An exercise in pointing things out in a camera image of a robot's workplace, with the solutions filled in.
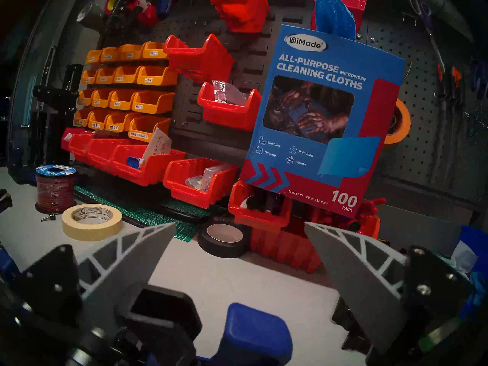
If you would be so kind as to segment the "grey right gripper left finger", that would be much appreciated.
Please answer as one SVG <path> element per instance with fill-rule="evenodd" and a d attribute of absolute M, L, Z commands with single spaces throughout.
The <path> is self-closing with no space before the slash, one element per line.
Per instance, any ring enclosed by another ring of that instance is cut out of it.
<path fill-rule="evenodd" d="M 10 283 L 10 325 L 54 339 L 94 328 L 115 336 L 119 299 L 147 284 L 175 232 L 175 223 L 139 228 L 79 256 L 70 244 L 54 247 Z"/>

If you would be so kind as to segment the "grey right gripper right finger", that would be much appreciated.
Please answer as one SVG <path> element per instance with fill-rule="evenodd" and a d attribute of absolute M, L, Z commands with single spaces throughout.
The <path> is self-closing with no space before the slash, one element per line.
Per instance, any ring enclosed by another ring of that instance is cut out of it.
<path fill-rule="evenodd" d="M 462 365 L 473 292 L 467 274 L 421 246 L 405 254 L 355 232 L 306 222 L 306 235 L 370 348 L 366 365 Z"/>

